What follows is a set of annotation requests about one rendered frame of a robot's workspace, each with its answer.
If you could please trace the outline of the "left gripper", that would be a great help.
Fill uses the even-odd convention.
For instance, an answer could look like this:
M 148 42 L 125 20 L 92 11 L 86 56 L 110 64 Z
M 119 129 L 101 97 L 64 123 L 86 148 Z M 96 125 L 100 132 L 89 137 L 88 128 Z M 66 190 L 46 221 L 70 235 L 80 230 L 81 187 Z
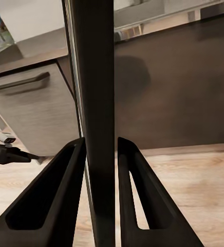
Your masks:
M 18 149 L 18 147 L 8 148 L 6 145 L 0 145 L 0 164 L 5 165 L 10 162 L 30 163 L 31 159 L 39 160 L 39 156 L 27 153 Z

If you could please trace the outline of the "poster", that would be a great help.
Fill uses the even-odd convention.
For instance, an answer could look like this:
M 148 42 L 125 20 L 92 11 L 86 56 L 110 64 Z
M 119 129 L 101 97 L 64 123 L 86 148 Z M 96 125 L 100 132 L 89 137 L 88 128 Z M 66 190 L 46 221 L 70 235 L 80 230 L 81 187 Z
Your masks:
M 62 0 L 95 247 L 116 247 L 114 0 Z

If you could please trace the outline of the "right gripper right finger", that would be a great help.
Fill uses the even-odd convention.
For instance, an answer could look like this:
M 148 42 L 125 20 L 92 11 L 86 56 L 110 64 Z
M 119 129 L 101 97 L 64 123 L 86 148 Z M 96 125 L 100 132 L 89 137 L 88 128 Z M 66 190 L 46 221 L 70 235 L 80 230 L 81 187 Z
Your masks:
M 131 172 L 149 230 L 138 227 Z M 138 147 L 118 138 L 121 247 L 204 247 Z

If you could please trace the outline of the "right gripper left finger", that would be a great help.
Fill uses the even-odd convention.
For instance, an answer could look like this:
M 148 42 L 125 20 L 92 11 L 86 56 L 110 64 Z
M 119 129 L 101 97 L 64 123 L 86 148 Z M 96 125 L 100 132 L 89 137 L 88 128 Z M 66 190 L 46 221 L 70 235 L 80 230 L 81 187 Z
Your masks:
M 0 247 L 72 247 L 86 161 L 69 142 L 0 216 Z

